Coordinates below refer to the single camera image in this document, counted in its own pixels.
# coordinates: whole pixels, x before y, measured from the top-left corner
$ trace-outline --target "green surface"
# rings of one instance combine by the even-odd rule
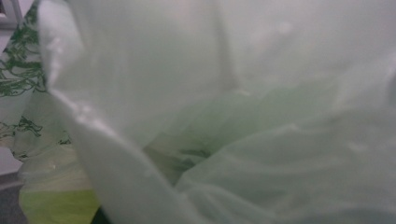
[[[88,224],[99,207],[92,190],[21,191],[20,204],[30,224]]]

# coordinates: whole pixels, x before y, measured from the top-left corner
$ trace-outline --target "white plastic bag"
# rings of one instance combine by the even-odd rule
[[[44,0],[39,15],[49,90],[114,223],[394,223],[394,8]]]

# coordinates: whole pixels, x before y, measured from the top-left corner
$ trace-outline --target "translucent plastic bag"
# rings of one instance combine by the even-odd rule
[[[44,0],[41,47],[114,223],[394,223],[394,8]]]
[[[0,147],[23,162],[20,206],[30,224],[86,224],[99,204],[46,90],[36,13],[34,2],[0,57]]]

